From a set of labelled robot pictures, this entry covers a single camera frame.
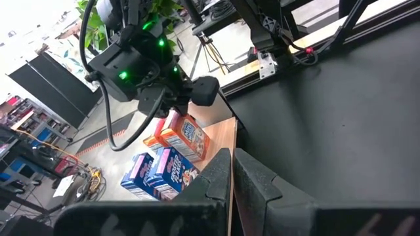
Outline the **dark floor mat orange edge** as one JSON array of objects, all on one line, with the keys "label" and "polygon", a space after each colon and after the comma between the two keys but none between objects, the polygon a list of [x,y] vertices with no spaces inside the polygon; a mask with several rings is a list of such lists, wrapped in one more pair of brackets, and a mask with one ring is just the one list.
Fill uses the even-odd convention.
[{"label": "dark floor mat orange edge", "polygon": [[[129,113],[126,116],[114,121],[112,123],[112,134],[113,137],[118,137],[124,134],[129,126],[134,113]],[[75,156],[80,157],[83,154],[92,151],[95,148],[103,146],[109,142],[109,138],[107,135],[106,127],[99,129],[98,131],[94,132],[93,134],[88,135],[86,139],[83,140],[82,145],[76,151]]]}]

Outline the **floral print panel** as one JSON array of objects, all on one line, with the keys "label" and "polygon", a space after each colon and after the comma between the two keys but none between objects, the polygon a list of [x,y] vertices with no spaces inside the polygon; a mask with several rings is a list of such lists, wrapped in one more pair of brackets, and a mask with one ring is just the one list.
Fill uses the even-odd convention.
[{"label": "floral print panel", "polygon": [[79,79],[92,92],[96,92],[98,85],[85,80],[87,71],[81,61],[79,40],[75,36],[69,36],[65,39],[48,39],[45,43],[48,46],[47,54],[49,56]]}]

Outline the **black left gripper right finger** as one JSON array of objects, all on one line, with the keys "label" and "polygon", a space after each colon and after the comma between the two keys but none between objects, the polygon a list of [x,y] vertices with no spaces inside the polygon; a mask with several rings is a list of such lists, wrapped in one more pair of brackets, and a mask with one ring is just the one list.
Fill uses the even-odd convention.
[{"label": "black left gripper right finger", "polygon": [[420,203],[321,201],[240,148],[232,168],[246,235],[420,236]]}]

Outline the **Frosted Flakes cereal box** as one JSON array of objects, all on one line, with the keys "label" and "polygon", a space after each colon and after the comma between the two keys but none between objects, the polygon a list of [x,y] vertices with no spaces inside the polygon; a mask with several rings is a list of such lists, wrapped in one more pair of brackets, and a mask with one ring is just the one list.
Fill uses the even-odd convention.
[{"label": "Frosted Flakes cereal box", "polygon": [[163,147],[157,151],[146,183],[157,190],[162,199],[171,200],[199,174],[200,170],[175,148]]},{"label": "Frosted Flakes cereal box", "polygon": [[137,196],[141,201],[160,201],[159,191],[147,183],[154,158],[148,153],[141,153],[135,155],[132,161],[132,168],[125,173],[121,180],[121,187]]}]

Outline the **cluttered blue workbench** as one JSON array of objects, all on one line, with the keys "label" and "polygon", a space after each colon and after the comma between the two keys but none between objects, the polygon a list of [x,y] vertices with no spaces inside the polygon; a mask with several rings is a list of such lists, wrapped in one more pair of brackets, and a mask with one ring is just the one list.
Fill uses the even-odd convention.
[{"label": "cluttered blue workbench", "polygon": [[[58,139],[73,142],[65,135],[70,125],[55,119],[28,98],[12,95],[0,98],[0,121],[13,130],[24,131],[23,139],[35,148],[55,144]],[[11,147],[17,143],[19,140],[13,137],[0,141],[0,187],[23,194],[28,187],[42,184],[43,171],[24,158],[12,155]]]}]

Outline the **black partition panel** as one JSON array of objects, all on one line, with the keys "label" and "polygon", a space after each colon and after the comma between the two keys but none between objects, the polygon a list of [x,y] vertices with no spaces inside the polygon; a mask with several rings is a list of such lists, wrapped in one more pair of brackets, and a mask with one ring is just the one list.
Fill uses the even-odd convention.
[{"label": "black partition panel", "polygon": [[102,98],[47,53],[26,62],[9,77],[67,124],[77,128]]}]

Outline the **Mini Wheats cereal box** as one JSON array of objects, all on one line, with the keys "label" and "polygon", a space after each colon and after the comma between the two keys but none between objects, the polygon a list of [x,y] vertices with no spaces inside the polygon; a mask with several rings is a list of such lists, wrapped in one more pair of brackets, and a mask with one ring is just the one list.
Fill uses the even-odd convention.
[{"label": "Mini Wheats cereal box", "polygon": [[165,119],[161,137],[191,163],[205,159],[210,143],[208,135],[191,115],[182,116],[175,110]]},{"label": "Mini Wheats cereal box", "polygon": [[160,148],[168,148],[170,146],[161,136],[161,131],[163,130],[165,122],[166,119],[158,119],[151,135],[143,140],[143,143],[155,153],[157,153]]}]

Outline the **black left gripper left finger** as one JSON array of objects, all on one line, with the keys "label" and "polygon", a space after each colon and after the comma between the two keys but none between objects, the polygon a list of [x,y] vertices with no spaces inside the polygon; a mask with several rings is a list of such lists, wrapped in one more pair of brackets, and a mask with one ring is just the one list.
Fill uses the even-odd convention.
[{"label": "black left gripper left finger", "polygon": [[227,236],[230,172],[222,148],[173,200],[78,203],[60,214],[53,236]]}]

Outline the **red box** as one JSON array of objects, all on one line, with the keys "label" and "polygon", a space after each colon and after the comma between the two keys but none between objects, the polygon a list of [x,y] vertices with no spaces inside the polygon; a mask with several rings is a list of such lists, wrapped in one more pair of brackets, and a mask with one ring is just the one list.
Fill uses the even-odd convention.
[{"label": "red box", "polygon": [[66,155],[57,158],[57,163],[54,168],[54,171],[63,176],[69,176],[75,174],[79,170],[79,161],[78,159]]}]

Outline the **white plant pot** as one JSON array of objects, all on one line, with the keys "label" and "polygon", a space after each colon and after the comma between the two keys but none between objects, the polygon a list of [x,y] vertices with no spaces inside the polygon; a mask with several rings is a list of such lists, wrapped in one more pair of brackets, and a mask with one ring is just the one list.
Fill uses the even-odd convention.
[{"label": "white plant pot", "polygon": [[122,25],[120,0],[98,0],[97,13],[101,21],[111,30],[119,30]]}]

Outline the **green potted tree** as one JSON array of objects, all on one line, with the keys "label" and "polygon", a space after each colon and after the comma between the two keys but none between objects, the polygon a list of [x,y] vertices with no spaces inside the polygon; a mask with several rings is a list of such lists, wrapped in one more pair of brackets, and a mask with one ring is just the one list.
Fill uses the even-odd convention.
[{"label": "green potted tree", "polygon": [[[95,50],[104,50],[108,45],[106,42],[106,25],[98,14],[99,0],[93,0],[96,5],[89,13],[89,19],[85,34],[85,48],[93,46]],[[182,21],[178,10],[184,8],[174,0],[139,0],[141,18],[143,20],[162,21],[163,32],[170,35],[174,31],[174,23]]]}]

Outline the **silver corner bracket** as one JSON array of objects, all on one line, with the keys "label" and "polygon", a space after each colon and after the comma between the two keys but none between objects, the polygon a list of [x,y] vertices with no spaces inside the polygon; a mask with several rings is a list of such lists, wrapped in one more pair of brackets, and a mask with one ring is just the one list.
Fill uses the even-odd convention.
[{"label": "silver corner bracket", "polygon": [[272,53],[258,52],[258,61],[260,79],[267,79],[276,74],[278,64]]}]

